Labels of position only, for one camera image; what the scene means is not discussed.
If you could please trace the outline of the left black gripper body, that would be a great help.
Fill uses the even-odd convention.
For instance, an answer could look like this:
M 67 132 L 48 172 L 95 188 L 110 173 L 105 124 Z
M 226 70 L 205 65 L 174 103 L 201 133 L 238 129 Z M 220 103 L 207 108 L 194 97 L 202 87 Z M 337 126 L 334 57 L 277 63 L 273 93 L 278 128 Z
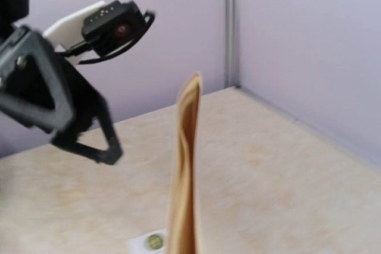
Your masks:
M 39 33 L 26 26 L 15 29 L 1 44 L 1 111 L 12 117 L 36 117 L 39 108 L 4 91 L 17 63 L 39 50 Z

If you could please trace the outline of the cream letter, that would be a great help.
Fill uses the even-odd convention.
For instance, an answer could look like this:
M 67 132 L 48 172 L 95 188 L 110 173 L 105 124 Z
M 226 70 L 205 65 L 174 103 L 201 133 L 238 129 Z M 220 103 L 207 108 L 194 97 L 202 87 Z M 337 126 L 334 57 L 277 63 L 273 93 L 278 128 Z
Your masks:
M 202 77 L 194 74 L 177 99 L 176 147 L 167 228 L 167 253 L 200 253 L 199 206 L 195 183 L 196 137 Z

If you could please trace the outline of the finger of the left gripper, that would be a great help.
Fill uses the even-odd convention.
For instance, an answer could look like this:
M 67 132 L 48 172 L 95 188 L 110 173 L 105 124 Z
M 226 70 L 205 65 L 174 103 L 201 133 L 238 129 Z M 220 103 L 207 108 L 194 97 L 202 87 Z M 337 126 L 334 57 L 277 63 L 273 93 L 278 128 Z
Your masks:
M 72 64 L 61 57 L 59 60 L 71 92 L 76 116 L 68 127 L 56 132 L 51 144 L 63 151 L 89 158 L 98 164 L 114 165 L 121 158 L 123 151 L 106 100 Z M 99 122 L 108 144 L 106 150 L 79 142 L 80 135 L 90 129 L 93 120 Z
M 39 113 L 36 117 L 8 116 L 28 126 L 39 127 L 47 131 L 61 131 L 72 122 L 75 116 L 74 106 L 70 89 L 59 60 L 57 60 L 54 48 L 40 33 L 37 54 L 29 56 L 23 62 L 19 61 L 17 63 L 15 71 L 9 77 L 7 86 L 4 87 L 4 91 L 21 98 L 18 95 L 19 92 L 25 90 L 29 83 L 35 82 L 37 74 L 41 76 L 42 82 L 46 84 L 54 108 L 49 109 L 27 101 L 39 108 Z

